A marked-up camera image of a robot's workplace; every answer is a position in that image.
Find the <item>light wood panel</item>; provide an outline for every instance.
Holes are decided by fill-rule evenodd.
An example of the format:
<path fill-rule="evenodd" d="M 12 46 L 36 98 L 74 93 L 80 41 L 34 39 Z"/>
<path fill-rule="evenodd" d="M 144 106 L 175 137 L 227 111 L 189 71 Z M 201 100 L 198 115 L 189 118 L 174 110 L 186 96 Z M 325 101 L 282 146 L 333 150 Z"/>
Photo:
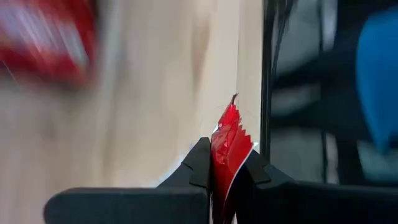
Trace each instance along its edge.
<path fill-rule="evenodd" d="M 119 0 L 108 13 L 92 89 L 2 84 L 2 223 L 41 223 L 69 187 L 157 185 L 237 91 L 258 140 L 260 0 Z"/>

